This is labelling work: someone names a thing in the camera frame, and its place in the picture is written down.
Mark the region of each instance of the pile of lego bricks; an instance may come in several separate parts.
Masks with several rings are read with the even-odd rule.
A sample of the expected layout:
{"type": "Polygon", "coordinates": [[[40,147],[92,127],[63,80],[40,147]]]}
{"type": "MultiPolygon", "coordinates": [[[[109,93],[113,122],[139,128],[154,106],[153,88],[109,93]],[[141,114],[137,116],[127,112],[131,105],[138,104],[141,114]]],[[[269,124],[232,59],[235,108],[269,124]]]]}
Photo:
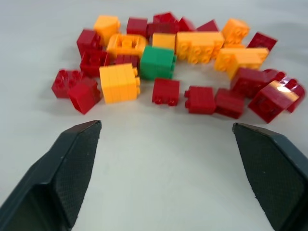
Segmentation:
{"type": "Polygon", "coordinates": [[[126,34],[120,26],[116,16],[99,16],[93,29],[82,30],[77,40],[80,70],[58,72],[52,86],[57,98],[69,98],[85,114],[102,97],[105,103],[137,99],[141,78],[154,81],[152,102],[176,106],[177,60],[191,64],[214,60],[214,69],[226,72],[231,82],[230,89],[220,88],[216,95],[211,86],[190,86],[184,93],[189,113],[238,119],[249,98],[248,107],[269,123],[284,110],[293,112],[305,97],[295,78],[275,69],[259,70],[277,40],[257,32],[248,46],[243,45],[250,31],[244,21],[230,19],[220,31],[215,20],[196,28],[187,18],[178,20],[167,12],[154,15],[151,23],[130,17],[126,34]]]}

